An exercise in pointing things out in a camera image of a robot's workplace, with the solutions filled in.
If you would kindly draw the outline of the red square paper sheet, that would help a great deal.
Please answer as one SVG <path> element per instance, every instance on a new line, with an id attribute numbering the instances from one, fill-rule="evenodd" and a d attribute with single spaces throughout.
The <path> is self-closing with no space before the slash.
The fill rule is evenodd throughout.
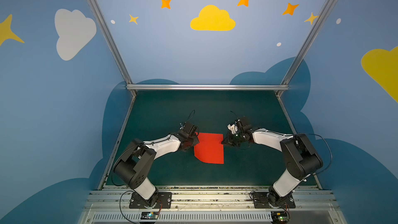
<path id="1" fill-rule="evenodd" d="M 222 134 L 199 133 L 199 143 L 194 146 L 194 156 L 203 163 L 224 164 Z"/>

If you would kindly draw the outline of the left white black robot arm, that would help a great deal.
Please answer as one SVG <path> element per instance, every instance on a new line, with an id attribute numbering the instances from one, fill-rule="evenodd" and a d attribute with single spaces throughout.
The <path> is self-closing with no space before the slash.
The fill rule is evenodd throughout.
<path id="1" fill-rule="evenodd" d="M 144 207 L 153 208 L 159 199 L 159 190 L 148 179 L 153 162 L 166 154 L 188 150 L 199 143 L 198 127 L 186 123 L 176 133 L 153 141 L 134 139 L 113 165 L 117 175 Z"/>

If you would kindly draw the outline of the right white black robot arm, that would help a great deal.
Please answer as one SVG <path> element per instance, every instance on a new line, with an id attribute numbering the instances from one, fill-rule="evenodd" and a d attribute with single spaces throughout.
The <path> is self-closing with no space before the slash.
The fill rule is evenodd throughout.
<path id="1" fill-rule="evenodd" d="M 286 166 L 281 177 L 268 188 L 264 199 L 254 199 L 254 202 L 267 204 L 270 208 L 295 208 L 292 197 L 295 188 L 323 167 L 322 158 L 308 134 L 282 134 L 264 128 L 254 130 L 229 124 L 222 144 L 239 147 L 243 142 L 254 142 L 280 151 Z"/>

